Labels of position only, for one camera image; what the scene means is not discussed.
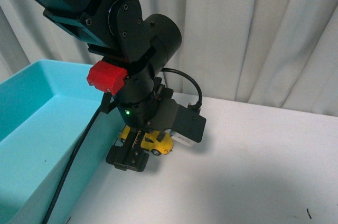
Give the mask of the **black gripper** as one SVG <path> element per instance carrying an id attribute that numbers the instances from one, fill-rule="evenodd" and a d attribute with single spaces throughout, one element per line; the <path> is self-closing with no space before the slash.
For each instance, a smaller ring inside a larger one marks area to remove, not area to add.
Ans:
<path id="1" fill-rule="evenodd" d="M 143 85 L 137 90 L 138 83 L 132 81 L 122 87 L 122 90 L 126 91 L 125 95 L 114 96 L 109 108 L 118 108 L 123 121 L 130 129 L 122 146 L 113 145 L 110 148 L 106 156 L 108 164 L 123 171 L 144 171 L 149 159 L 149 154 L 141 147 L 143 137 L 149 131 L 146 126 L 159 111 L 159 98 L 173 95 L 173 90 L 166 88 L 161 81 L 159 77 L 154 78 L 150 92 L 147 92 Z"/>

